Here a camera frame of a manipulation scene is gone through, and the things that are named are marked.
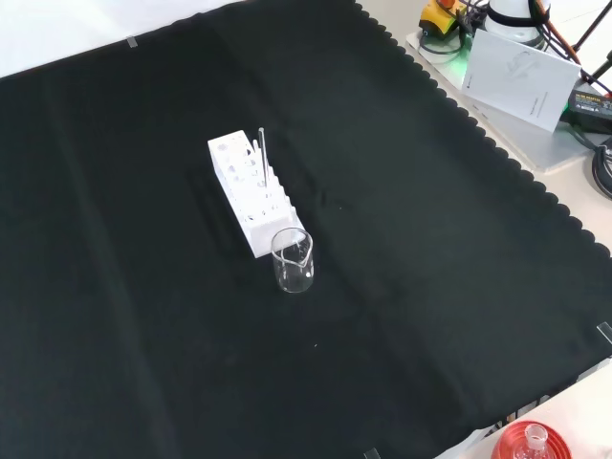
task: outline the white test tube rack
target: white test tube rack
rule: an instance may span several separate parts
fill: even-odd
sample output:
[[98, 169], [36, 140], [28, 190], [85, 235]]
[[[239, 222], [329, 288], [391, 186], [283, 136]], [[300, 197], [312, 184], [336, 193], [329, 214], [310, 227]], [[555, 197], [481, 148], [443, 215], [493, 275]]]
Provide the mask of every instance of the white test tube rack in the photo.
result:
[[279, 231], [304, 229], [269, 166], [265, 186], [261, 153], [244, 131], [208, 141], [208, 148], [217, 179], [255, 258], [272, 251], [272, 240]]

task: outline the instruction manual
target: instruction manual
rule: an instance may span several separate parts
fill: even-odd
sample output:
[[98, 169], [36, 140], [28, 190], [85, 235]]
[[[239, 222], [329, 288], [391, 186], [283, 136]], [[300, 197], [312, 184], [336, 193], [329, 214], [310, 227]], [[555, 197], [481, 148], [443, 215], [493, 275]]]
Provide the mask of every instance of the instruction manual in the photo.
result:
[[462, 91], [553, 132], [579, 71], [574, 62], [478, 31]]

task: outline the yellow device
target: yellow device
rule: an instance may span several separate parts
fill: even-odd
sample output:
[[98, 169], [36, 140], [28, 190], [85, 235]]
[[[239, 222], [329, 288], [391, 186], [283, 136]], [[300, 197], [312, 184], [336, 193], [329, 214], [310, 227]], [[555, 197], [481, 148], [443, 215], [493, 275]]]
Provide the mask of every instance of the yellow device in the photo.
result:
[[[453, 13], [463, 11], [466, 5], [454, 0], [444, 0], [441, 2], [445, 7]], [[448, 35], [457, 28], [457, 21], [451, 17], [446, 11], [440, 8], [436, 0], [429, 0], [421, 13], [419, 27], [429, 36], [434, 36], [444, 40]]]

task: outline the black tablecloth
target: black tablecloth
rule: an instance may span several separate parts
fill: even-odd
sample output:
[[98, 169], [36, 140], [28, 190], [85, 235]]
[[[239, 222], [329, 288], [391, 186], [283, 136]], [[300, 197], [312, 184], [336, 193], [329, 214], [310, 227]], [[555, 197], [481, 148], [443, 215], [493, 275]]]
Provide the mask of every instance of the black tablecloth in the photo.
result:
[[[433, 457], [610, 349], [609, 252], [349, 0], [0, 82], [0, 456]], [[316, 244], [252, 258], [207, 140], [265, 126]]]

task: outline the white table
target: white table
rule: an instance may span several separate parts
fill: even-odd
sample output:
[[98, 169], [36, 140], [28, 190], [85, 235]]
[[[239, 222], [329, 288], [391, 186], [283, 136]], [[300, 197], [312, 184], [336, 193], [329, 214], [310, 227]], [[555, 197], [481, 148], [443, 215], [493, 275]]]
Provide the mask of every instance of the white table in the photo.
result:
[[[612, 365], [574, 384], [519, 420], [554, 428], [575, 459], [604, 459], [612, 451]], [[489, 459], [504, 430], [485, 438], [457, 459]]]

